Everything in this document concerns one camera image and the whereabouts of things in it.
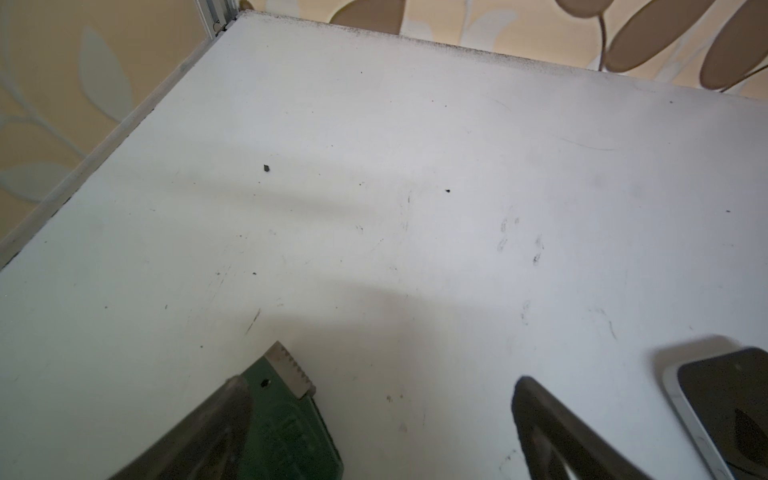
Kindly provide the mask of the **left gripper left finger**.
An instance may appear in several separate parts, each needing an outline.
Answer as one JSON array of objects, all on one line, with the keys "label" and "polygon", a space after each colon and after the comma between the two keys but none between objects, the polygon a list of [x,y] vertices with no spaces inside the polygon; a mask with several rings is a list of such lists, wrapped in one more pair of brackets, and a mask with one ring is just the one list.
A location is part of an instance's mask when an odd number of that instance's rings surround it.
[{"label": "left gripper left finger", "polygon": [[252,396],[241,376],[228,379],[115,479],[235,479],[245,449]]}]

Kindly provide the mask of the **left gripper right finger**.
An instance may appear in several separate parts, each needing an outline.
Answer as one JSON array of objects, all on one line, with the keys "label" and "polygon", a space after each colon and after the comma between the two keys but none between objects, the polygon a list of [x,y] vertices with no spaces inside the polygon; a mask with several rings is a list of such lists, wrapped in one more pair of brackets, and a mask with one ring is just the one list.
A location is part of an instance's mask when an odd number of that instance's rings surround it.
[{"label": "left gripper right finger", "polygon": [[648,477],[530,376],[516,382],[511,412],[532,479]]}]

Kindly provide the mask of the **black phone front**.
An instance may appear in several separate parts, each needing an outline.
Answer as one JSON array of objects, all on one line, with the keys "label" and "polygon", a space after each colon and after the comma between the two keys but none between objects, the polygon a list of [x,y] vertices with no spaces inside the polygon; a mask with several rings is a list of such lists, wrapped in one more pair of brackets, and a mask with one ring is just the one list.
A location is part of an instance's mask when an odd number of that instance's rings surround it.
[{"label": "black phone front", "polygon": [[767,479],[767,352],[757,347],[666,367],[662,385],[715,479]]}]

